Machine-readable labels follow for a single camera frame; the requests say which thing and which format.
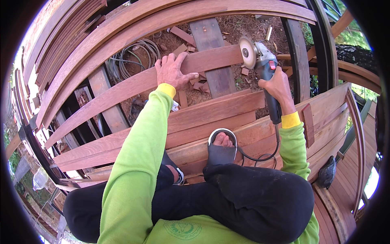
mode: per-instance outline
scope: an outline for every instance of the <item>green long-sleeve shirt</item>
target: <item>green long-sleeve shirt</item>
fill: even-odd
[[[173,100],[159,86],[137,118],[112,168],[103,194],[98,243],[254,243],[213,218],[200,215],[180,221],[160,219],[152,224],[152,199],[160,168],[167,119]],[[307,180],[303,123],[281,129],[280,155],[283,171]],[[318,243],[319,226],[312,214],[294,243]]]

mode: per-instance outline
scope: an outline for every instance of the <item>black pants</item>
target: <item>black pants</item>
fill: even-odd
[[[310,184],[280,170],[236,164],[203,169],[206,182],[177,186],[160,167],[152,200],[152,221],[208,215],[231,230],[260,243],[289,243],[306,228],[314,208]],[[96,243],[106,182],[70,192],[64,216],[73,235]]]

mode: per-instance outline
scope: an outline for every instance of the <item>grinding disc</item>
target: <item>grinding disc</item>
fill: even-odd
[[[247,67],[248,69],[253,69],[255,67],[257,59],[253,43],[249,38],[243,36],[238,40],[238,44],[241,48],[241,54],[244,59],[245,67]]]

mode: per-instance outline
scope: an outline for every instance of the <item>yellow cuff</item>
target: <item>yellow cuff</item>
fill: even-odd
[[[301,119],[299,118],[298,111],[292,114],[282,116],[282,128],[288,129],[301,124]]]
[[[163,93],[168,94],[172,99],[176,95],[176,89],[168,83],[159,84],[156,91],[162,91]]]

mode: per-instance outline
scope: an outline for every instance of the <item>left hand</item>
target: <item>left hand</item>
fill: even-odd
[[[158,59],[154,66],[157,71],[157,84],[167,83],[172,85],[176,90],[180,90],[189,81],[199,77],[198,73],[189,73],[184,75],[181,71],[181,64],[184,58],[188,55],[186,52],[182,52],[175,57],[175,54],[170,53],[168,56],[164,56]]]

